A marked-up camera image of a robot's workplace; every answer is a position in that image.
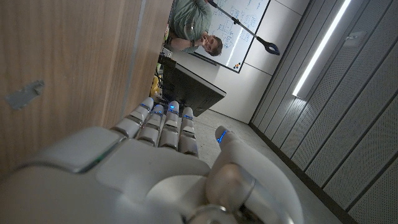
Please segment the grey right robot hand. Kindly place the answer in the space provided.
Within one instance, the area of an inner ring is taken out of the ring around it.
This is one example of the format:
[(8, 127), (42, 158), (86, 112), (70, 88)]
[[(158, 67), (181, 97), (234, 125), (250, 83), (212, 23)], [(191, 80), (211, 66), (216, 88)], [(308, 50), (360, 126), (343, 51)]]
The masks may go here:
[(145, 99), (111, 129), (83, 129), (1, 181), (2, 223), (303, 223), (286, 175), (219, 127), (199, 160), (191, 108)]

